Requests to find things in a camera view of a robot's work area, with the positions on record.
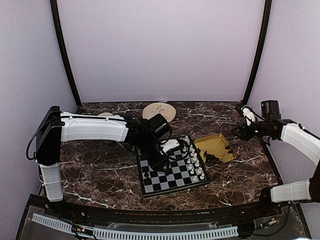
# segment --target black metal pole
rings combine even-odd
[[[266,35],[267,35],[268,23],[269,23],[270,12],[271,12],[271,4],[272,4],[272,0],[265,0],[258,45],[256,47],[256,52],[255,52],[248,84],[246,86],[243,100],[241,101],[244,104],[247,104],[249,101],[250,94],[252,92],[252,88],[254,87],[255,79],[257,76],[262,52],[263,52],[264,45],[265,45]]]
[[[81,103],[81,99],[79,96],[79,92],[78,92],[78,89],[76,86],[74,76],[72,74],[72,70],[71,70],[71,66],[70,66],[70,62],[69,62],[69,58],[68,58],[68,54],[67,54],[65,40],[64,40],[64,36],[63,36],[62,28],[61,28],[57,0],[50,0],[50,4],[51,4],[51,12],[52,12],[53,24],[54,24],[54,28],[55,28],[55,34],[56,34],[56,38],[58,40],[58,45],[60,48],[60,53],[61,53],[65,73],[68,78],[69,85],[70,85],[75,103],[76,103],[77,107],[80,107],[82,103]]]

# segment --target white cable tray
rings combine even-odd
[[[70,224],[55,218],[34,213],[32,221],[64,233],[72,234],[72,226]],[[100,240],[216,240],[239,235],[238,227],[236,226],[204,231],[170,233],[115,231],[95,227],[93,228],[93,234]]]

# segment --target black chess piece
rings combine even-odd
[[[147,177],[144,181],[146,184],[149,184],[151,182],[151,179],[150,179],[150,177]]]

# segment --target gold tray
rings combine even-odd
[[[207,168],[227,163],[237,158],[222,133],[196,139],[194,141]]]

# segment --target chessboard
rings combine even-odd
[[[164,171],[154,171],[149,166],[148,159],[142,155],[137,156],[143,197],[172,193],[210,182],[205,164],[191,137],[183,136],[175,139],[182,144],[167,151],[166,154],[174,160],[169,160]]]

